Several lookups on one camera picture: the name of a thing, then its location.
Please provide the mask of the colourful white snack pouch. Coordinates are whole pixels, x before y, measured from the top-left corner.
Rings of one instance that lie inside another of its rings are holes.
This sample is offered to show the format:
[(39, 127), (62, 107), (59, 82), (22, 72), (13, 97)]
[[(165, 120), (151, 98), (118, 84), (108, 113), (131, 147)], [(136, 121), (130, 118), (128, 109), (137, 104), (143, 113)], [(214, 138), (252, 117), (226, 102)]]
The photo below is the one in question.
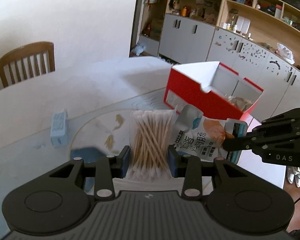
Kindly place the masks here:
[(176, 151), (213, 161), (222, 157), (237, 164), (241, 151), (226, 151), (222, 148), (225, 139), (243, 137), (248, 124), (235, 119), (210, 119), (193, 105), (186, 105), (176, 119), (169, 144)]

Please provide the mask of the cotton swab bag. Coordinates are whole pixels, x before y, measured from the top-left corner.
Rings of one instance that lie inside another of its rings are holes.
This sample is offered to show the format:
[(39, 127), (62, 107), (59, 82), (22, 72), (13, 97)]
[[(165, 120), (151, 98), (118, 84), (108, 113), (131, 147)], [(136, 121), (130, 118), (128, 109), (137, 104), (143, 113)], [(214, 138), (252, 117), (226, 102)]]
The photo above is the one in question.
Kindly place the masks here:
[(168, 146), (175, 118), (175, 110), (131, 112), (129, 179), (152, 183), (172, 178)]

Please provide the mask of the light blue carton box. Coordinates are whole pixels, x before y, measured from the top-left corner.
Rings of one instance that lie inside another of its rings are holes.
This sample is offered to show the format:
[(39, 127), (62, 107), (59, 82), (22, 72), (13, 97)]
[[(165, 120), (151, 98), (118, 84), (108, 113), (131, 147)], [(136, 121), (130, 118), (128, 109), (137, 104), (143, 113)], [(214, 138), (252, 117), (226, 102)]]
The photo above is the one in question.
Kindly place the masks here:
[(55, 148), (68, 144), (68, 113), (66, 110), (52, 116), (50, 139)]

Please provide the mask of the red cardboard box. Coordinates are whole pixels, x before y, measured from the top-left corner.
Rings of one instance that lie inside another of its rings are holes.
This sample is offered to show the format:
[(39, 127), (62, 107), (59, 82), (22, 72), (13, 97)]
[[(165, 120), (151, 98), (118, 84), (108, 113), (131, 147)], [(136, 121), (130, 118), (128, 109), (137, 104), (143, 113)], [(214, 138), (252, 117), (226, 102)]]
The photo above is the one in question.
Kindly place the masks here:
[(262, 94), (263, 88), (221, 62), (197, 62), (171, 68), (164, 103), (178, 113), (190, 104), (207, 118), (245, 120)]

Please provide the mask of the wooden chair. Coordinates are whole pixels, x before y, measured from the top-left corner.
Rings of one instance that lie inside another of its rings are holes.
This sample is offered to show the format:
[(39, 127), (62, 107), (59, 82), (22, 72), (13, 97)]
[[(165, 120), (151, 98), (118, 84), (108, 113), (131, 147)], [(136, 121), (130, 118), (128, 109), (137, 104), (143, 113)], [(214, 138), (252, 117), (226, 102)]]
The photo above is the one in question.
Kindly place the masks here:
[(14, 49), (0, 58), (4, 88), (55, 71), (54, 44), (40, 41)]

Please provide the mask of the grey wall cabinet shelving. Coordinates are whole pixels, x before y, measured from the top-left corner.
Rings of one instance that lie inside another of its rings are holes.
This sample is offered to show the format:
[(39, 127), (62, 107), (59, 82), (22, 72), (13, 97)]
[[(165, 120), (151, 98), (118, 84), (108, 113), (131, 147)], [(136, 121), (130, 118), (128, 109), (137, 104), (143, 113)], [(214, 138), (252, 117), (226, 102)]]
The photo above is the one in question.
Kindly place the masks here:
[(300, 107), (300, 0), (137, 0), (132, 47), (225, 64), (263, 89), (259, 121)]

